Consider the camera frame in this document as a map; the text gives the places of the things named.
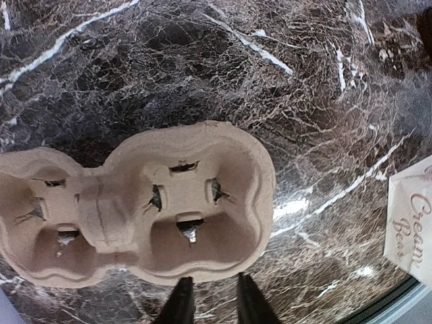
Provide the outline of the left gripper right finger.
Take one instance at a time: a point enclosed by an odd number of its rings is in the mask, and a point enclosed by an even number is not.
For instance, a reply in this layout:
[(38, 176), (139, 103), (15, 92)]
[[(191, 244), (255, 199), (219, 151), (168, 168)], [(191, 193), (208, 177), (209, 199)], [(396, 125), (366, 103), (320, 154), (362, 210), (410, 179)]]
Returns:
[(249, 274), (238, 274), (236, 308), (238, 322), (241, 324), (281, 324)]

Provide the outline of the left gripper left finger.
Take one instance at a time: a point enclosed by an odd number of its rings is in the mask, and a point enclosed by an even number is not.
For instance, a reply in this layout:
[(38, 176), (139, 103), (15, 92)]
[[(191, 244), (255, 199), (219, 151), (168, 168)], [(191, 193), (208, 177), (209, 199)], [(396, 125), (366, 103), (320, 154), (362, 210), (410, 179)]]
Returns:
[(182, 277), (172, 290), (154, 324), (194, 323), (194, 282), (192, 277)]

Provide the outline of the brown pulp cup carrier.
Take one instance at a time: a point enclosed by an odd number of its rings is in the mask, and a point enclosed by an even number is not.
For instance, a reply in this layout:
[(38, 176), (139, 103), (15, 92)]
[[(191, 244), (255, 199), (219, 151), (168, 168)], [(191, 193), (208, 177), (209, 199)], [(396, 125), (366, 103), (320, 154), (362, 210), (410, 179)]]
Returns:
[(39, 286), (83, 288), (123, 268), (172, 286), (231, 277), (264, 251), (275, 168), (220, 121), (151, 130), (96, 168), (52, 148), (1, 156), (1, 255)]

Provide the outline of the white paper takeout bag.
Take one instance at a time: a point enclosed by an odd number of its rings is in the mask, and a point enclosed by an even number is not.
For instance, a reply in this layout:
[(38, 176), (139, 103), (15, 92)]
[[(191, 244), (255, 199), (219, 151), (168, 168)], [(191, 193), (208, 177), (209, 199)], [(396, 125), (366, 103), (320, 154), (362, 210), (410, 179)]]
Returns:
[(383, 256), (431, 287), (431, 157), (389, 178)]

